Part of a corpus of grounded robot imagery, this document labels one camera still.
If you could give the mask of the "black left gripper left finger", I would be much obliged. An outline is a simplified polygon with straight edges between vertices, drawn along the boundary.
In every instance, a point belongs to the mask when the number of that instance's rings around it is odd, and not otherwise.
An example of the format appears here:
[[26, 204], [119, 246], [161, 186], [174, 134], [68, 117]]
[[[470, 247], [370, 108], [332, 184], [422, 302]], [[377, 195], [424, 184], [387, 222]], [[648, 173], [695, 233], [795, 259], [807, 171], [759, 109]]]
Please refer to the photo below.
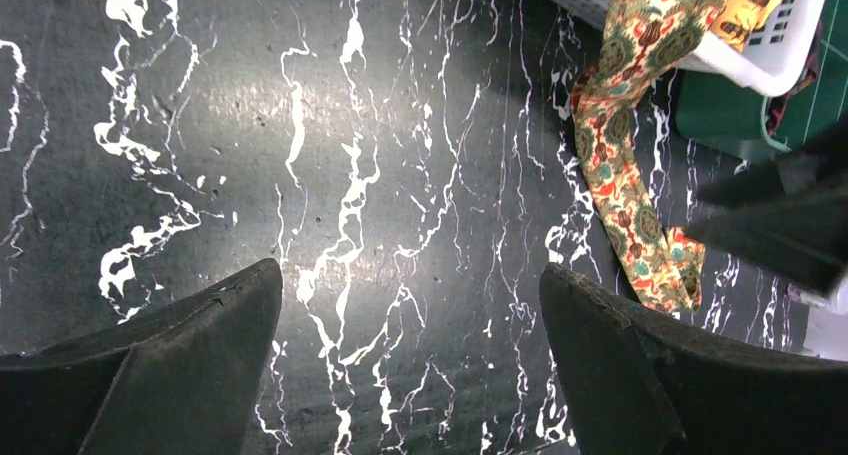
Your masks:
[[237, 454], [277, 330], [270, 258], [199, 293], [1, 359], [5, 454]]

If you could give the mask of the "cream flamingo paisley tie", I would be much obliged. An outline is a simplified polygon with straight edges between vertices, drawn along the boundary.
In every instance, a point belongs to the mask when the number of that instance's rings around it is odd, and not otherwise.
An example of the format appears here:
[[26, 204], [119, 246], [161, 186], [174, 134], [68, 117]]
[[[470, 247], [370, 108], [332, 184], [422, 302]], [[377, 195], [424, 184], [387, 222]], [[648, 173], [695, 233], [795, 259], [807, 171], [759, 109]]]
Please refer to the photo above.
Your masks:
[[702, 304], [702, 244], [662, 226], [633, 147], [646, 90], [690, 55], [728, 0], [610, 0], [600, 54], [572, 92], [582, 174], [637, 300], [663, 313]]

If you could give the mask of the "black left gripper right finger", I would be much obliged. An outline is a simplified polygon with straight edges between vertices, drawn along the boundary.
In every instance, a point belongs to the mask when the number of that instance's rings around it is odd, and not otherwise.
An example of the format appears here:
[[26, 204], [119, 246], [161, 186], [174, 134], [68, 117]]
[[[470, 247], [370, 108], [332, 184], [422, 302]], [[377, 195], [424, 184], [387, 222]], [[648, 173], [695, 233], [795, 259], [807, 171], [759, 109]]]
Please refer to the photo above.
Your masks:
[[682, 323], [558, 264], [539, 300], [584, 454], [843, 454], [847, 366]]

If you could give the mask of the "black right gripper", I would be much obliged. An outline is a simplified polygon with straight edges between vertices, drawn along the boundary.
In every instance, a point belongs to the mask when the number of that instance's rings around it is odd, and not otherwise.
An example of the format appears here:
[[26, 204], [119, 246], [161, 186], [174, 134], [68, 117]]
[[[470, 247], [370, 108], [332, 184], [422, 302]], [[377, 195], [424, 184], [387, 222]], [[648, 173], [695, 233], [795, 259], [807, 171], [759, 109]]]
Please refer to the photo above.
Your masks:
[[846, 275], [846, 118], [696, 195], [721, 210], [687, 225], [686, 237], [823, 296]]

